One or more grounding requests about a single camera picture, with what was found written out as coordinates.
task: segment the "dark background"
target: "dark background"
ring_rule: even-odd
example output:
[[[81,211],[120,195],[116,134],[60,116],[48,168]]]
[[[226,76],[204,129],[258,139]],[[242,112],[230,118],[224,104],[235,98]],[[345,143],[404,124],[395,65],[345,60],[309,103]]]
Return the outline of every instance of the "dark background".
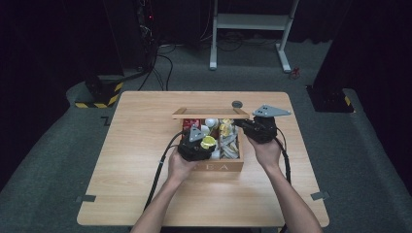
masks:
[[[95,11],[102,2],[78,2],[96,6],[89,13],[91,18],[100,18],[95,22],[99,29],[104,29],[108,20],[108,16]],[[163,40],[199,43],[207,25],[208,1],[154,0],[152,3],[154,21]],[[273,8],[273,4],[279,3],[288,5],[286,0],[276,3],[259,0],[251,7],[250,1],[237,0],[221,1],[221,7],[231,13],[287,12],[285,7]],[[349,8],[350,3],[349,0],[300,1],[289,39],[293,42],[311,39],[315,44],[334,39],[321,68],[322,75],[317,77],[322,80],[320,87],[348,87],[357,92],[388,157],[411,192],[412,179],[408,172],[412,118],[411,3],[362,0],[354,1]],[[38,139],[69,108],[67,89],[84,81],[90,72],[82,64],[89,67],[92,64],[87,64],[85,57],[73,50],[76,43],[83,41],[76,40],[76,28],[72,28],[76,16],[67,11],[64,1],[0,4],[0,185],[3,187]],[[116,40],[102,37],[96,41],[109,45],[105,51],[115,43]],[[96,62],[103,59],[98,54],[92,55]]]

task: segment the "metal stand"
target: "metal stand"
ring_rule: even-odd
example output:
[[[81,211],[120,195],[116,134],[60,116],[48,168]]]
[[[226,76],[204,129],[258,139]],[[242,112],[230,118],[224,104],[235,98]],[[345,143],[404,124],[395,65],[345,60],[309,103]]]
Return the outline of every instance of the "metal stand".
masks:
[[[292,69],[289,65],[285,54],[285,45],[291,31],[294,14],[296,12],[299,0],[293,0],[291,12],[287,16],[270,16],[270,15],[244,15],[244,14],[219,14],[218,0],[215,0],[215,9],[213,17],[213,37],[210,51],[210,70],[218,68],[217,52],[217,34],[218,28],[232,29],[256,29],[256,30],[276,30],[284,31],[282,41],[276,44],[276,51],[282,63],[285,73]]]

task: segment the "open box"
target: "open box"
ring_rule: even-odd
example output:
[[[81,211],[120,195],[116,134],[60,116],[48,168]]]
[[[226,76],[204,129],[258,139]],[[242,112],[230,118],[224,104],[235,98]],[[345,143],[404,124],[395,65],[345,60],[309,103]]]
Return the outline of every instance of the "open box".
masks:
[[[207,118],[214,119],[239,119],[249,118],[249,115],[239,108],[180,108],[173,115],[173,118],[180,119],[181,125],[184,126],[185,121],[197,121],[200,124],[204,123]],[[244,154],[243,154],[243,130],[237,127],[236,147],[238,148],[238,158],[211,158],[199,162],[194,171],[214,171],[214,172],[240,172],[243,168]]]

